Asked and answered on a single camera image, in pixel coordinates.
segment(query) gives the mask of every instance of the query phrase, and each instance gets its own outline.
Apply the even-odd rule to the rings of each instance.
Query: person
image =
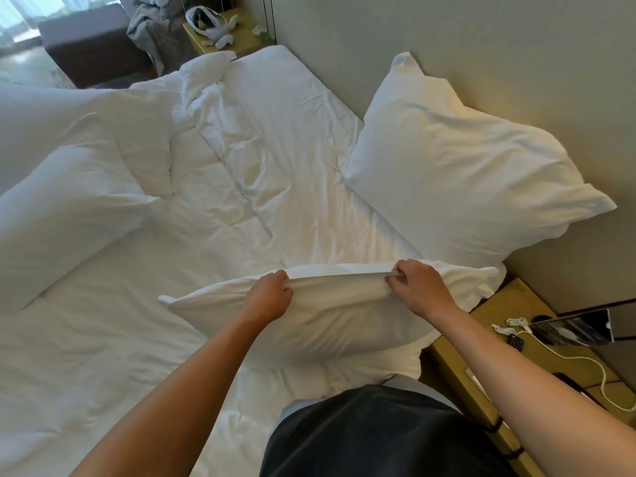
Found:
[[[435,269],[409,259],[394,270],[404,277],[388,284],[463,356],[547,476],[636,476],[634,430],[482,328]],[[250,345],[290,304],[287,278],[280,270],[258,280],[238,317],[133,407],[71,475],[189,475]],[[407,389],[390,383],[288,412],[270,437],[261,476],[514,475],[449,401],[415,380]]]

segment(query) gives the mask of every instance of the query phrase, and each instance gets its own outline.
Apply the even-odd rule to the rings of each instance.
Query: coiled white cord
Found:
[[[510,318],[508,320],[505,320],[505,323],[508,326],[521,326],[523,328],[522,331],[517,331],[514,328],[502,328],[499,325],[493,324],[491,325],[492,328],[497,332],[497,333],[501,333],[502,335],[520,335],[521,333],[526,333],[527,335],[530,335],[532,337],[534,337],[535,340],[537,340],[540,344],[542,344],[547,350],[549,350],[550,352],[552,352],[553,354],[555,354],[556,356],[558,356],[559,358],[563,358],[564,360],[590,360],[592,362],[594,362],[595,364],[597,364],[600,368],[600,371],[603,372],[603,379],[601,380],[600,383],[600,393],[601,395],[603,395],[603,398],[605,398],[605,400],[607,400],[608,402],[610,402],[612,405],[614,405],[616,408],[623,410],[623,411],[628,411],[628,412],[632,412],[636,410],[636,402],[634,402],[634,405],[632,406],[632,408],[624,408],[620,405],[617,405],[616,403],[614,403],[613,401],[611,401],[607,395],[605,395],[605,383],[608,380],[608,373],[605,371],[605,368],[603,367],[603,365],[601,365],[598,361],[594,360],[593,358],[589,358],[589,357],[565,357],[563,355],[560,355],[559,353],[555,352],[552,348],[550,348],[548,345],[546,345],[545,343],[543,343],[539,338],[535,337],[532,334],[532,330],[530,329],[529,325],[528,325],[528,321],[525,318]]]

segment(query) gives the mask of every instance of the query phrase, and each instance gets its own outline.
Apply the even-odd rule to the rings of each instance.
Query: sheer curtain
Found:
[[[39,36],[37,23],[118,0],[0,0],[0,47]]]

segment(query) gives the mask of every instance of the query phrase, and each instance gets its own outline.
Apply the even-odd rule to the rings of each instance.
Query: yellow wooden table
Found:
[[[232,35],[234,35],[234,45],[227,45],[223,49],[224,51],[233,51],[237,54],[237,58],[240,58],[273,44],[273,42],[263,42],[258,36],[252,33],[252,28],[256,23],[247,10],[244,8],[234,8],[223,12],[223,16],[227,21],[229,21],[233,15],[238,15],[238,25],[232,32]],[[204,45],[203,42],[209,41],[209,39],[196,33],[189,24],[184,23],[183,28],[186,30],[192,46],[199,55],[218,52],[214,45]]]
[[[538,315],[547,315],[555,318],[556,315],[541,299],[535,295],[520,279],[513,280],[506,287],[498,291],[488,301],[473,310],[473,318],[482,326],[492,331],[491,324],[506,327],[505,320],[509,318],[526,318],[530,321]],[[496,334],[505,340],[504,335]],[[553,355],[530,335],[521,335],[525,340],[523,355],[534,361],[541,368],[554,373],[560,371],[572,378],[582,387],[596,385],[601,380],[601,372],[598,366],[585,360],[564,360]],[[619,380],[619,377],[608,368],[600,357],[589,348],[582,346],[556,346],[554,350],[563,356],[586,356],[599,361],[608,372],[608,380]],[[446,338],[439,338],[431,347],[431,352],[439,364],[442,375],[447,379],[458,397],[462,400],[470,414],[482,425],[493,427],[498,423],[499,412],[490,402],[488,397],[471,380],[466,373],[468,368],[461,355],[452,347]],[[629,423],[634,418],[634,413],[617,409],[609,404],[600,393],[599,387],[588,389],[613,416]],[[628,408],[634,403],[634,393],[624,383],[608,384],[606,393],[609,398],[619,405]],[[516,455],[521,452],[521,442],[514,432],[505,423],[500,424],[499,430],[491,435],[493,442],[504,454]],[[514,470],[524,477],[543,476],[536,463],[527,452],[522,452],[517,458],[510,460]]]

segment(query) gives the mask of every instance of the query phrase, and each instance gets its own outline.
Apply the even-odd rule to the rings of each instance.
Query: person's left hand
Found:
[[[291,288],[283,288],[288,279],[290,277],[283,270],[262,276],[245,297],[242,310],[244,317],[269,324],[285,314],[294,296]]]

